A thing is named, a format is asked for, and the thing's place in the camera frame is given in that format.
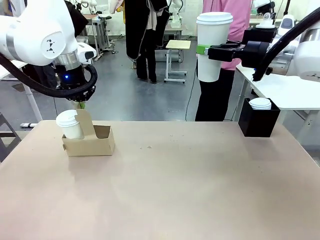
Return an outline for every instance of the pink shirt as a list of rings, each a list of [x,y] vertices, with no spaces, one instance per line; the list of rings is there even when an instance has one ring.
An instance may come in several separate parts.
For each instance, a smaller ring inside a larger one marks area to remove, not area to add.
[[[203,0],[203,13],[226,12],[231,13],[233,22],[231,23],[228,39],[230,41],[242,41],[245,30],[249,27],[252,0]],[[236,66],[241,63],[240,59],[232,62],[223,62],[222,68],[226,70],[236,70]]]

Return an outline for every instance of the black jacket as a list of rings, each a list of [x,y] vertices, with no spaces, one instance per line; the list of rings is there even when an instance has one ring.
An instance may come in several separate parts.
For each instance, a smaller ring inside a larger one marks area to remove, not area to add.
[[[147,0],[124,0],[124,2],[126,54],[131,59],[137,59],[148,25],[150,9]],[[170,17],[167,0],[150,0],[150,2],[154,11],[163,10],[162,15],[157,17],[155,30],[155,44],[162,47],[165,28]]]

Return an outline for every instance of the white wall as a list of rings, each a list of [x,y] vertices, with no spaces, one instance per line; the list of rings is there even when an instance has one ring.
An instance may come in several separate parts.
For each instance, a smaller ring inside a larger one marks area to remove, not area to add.
[[[278,18],[283,17],[283,13],[286,8],[287,0],[273,0],[275,2],[275,11],[279,14]],[[297,20],[301,20],[305,17],[308,9],[309,0],[291,0],[289,13],[294,15]],[[98,4],[108,4],[108,0],[98,0]],[[196,19],[202,12],[203,0],[186,0],[185,12],[180,13],[183,17],[183,23],[186,24],[187,31],[184,31],[183,35],[197,35]],[[123,22],[123,13],[116,12],[112,15],[112,19],[108,20],[108,30],[110,35],[126,34],[125,25]]]

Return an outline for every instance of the black pants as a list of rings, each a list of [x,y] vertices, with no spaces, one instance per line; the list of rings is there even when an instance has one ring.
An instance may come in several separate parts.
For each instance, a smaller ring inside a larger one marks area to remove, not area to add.
[[[136,75],[140,79],[147,79],[147,63],[148,59],[148,71],[149,79],[152,81],[157,80],[156,76],[156,44],[155,44],[155,31],[148,29],[145,31],[141,47],[140,56],[136,60]]]
[[[227,114],[235,71],[221,69],[214,82],[200,81],[201,95],[196,122],[222,122]]]

